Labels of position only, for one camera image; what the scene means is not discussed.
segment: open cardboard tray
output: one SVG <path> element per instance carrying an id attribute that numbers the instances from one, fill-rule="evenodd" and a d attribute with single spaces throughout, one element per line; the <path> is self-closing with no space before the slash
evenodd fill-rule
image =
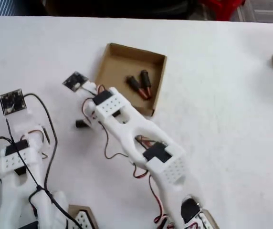
<path id="1" fill-rule="evenodd" d="M 156 109 L 167 57 L 158 53 L 110 43 L 105 49 L 95 83 L 115 87 L 143 115 L 152 116 Z M 140 72 L 147 70 L 152 98 L 143 100 L 127 84 L 133 75 L 140 82 Z"/>

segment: hole pattern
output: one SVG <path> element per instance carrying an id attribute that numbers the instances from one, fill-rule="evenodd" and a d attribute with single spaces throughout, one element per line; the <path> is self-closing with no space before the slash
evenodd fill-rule
<path id="1" fill-rule="evenodd" d="M 164 170 L 163 173 L 168 183 L 175 183 L 182 175 L 185 174 L 185 167 L 181 158 L 178 158 L 176 161 L 174 161 L 168 168 Z"/>
<path id="2" fill-rule="evenodd" d="M 90 221 L 85 212 L 79 212 L 75 219 L 83 229 L 92 229 Z M 78 229 L 77 225 L 75 224 L 72 226 L 72 228 Z"/>
<path id="3" fill-rule="evenodd" d="M 120 100 L 120 98 L 117 98 L 116 95 L 113 95 L 112 97 L 104 101 L 101 105 L 99 105 L 98 108 L 101 113 L 107 116 L 118 111 L 120 108 L 123 107 L 123 104 L 124 103 Z"/>
<path id="4" fill-rule="evenodd" d="M 37 161 L 37 157 L 33 156 L 32 152 L 29 153 L 21 153 L 21 156 L 23 160 L 26 163 L 33 163 Z M 6 173 L 12 170 L 15 170 L 17 168 L 20 168 L 24 166 L 21 158 L 19 157 L 18 153 L 14 153 L 11 155 L 8 155 L 6 157 L 3 157 L 0 161 L 0 172 Z"/>

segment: red object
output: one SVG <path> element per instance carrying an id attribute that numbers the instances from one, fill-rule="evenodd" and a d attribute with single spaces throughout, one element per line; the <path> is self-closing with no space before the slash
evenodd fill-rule
<path id="1" fill-rule="evenodd" d="M 200 0 L 216 14 L 217 21 L 229 21 L 232 13 L 246 0 Z"/>

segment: white tabletop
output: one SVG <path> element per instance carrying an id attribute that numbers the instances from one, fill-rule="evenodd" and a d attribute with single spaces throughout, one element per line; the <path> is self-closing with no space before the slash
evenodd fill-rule
<path id="1" fill-rule="evenodd" d="M 104 158 L 103 132 L 76 130 L 80 104 L 62 85 L 73 71 L 93 79 L 109 42 L 168 57 L 152 120 L 186 149 L 220 228 L 273 228 L 273 24 L 0 17 L 0 94 L 37 93 L 58 134 L 49 189 L 90 206 L 100 228 L 155 228 L 147 178 L 133 179 L 125 158 Z"/>

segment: black connector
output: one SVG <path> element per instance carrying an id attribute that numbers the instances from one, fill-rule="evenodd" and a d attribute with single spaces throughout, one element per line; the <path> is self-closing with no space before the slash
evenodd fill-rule
<path id="1" fill-rule="evenodd" d="M 111 96 L 112 96 L 111 92 L 109 92 L 108 90 L 104 90 L 93 98 L 93 102 L 96 105 L 99 105 L 108 98 L 110 98 Z"/>
<path id="2" fill-rule="evenodd" d="M 137 92 L 143 99 L 148 99 L 148 96 L 145 94 L 139 82 L 135 79 L 134 76 L 130 75 L 126 77 L 126 83 L 130 86 L 132 90 Z"/>
<path id="3" fill-rule="evenodd" d="M 147 159 L 147 161 L 150 161 L 152 158 L 156 157 L 165 163 L 171 158 L 171 155 L 165 151 L 165 148 L 166 146 L 163 143 L 156 142 L 143 153 L 143 156 Z"/>
<path id="4" fill-rule="evenodd" d="M 185 200 L 181 205 L 181 216 L 184 223 L 190 222 L 195 216 L 200 213 L 200 207 L 192 198 Z"/>
<path id="5" fill-rule="evenodd" d="M 151 87 L 151 82 L 146 70 L 141 71 L 141 81 L 144 88 Z"/>
<path id="6" fill-rule="evenodd" d="M 16 146 L 17 146 L 19 151 L 30 147 L 29 144 L 28 144 L 28 141 L 26 139 L 21 140 L 19 142 L 16 142 Z M 5 156 L 8 156 L 10 154 L 14 154 L 16 152 L 17 152 L 17 149 L 16 149 L 16 147 L 14 145 L 7 146 L 6 151 L 5 151 Z"/>
<path id="7" fill-rule="evenodd" d="M 126 83 L 131 87 L 132 90 L 135 92 L 138 92 L 138 90 L 141 88 L 141 85 L 139 82 L 135 79 L 134 76 L 130 75 L 126 77 Z"/>
<path id="8" fill-rule="evenodd" d="M 148 72 L 146 70 L 141 71 L 141 81 L 148 97 L 151 98 L 151 82 L 148 76 Z"/>
<path id="9" fill-rule="evenodd" d="M 89 127 L 89 126 L 84 122 L 83 119 L 76 120 L 75 126 L 76 126 L 76 128 L 86 128 L 86 127 Z"/>

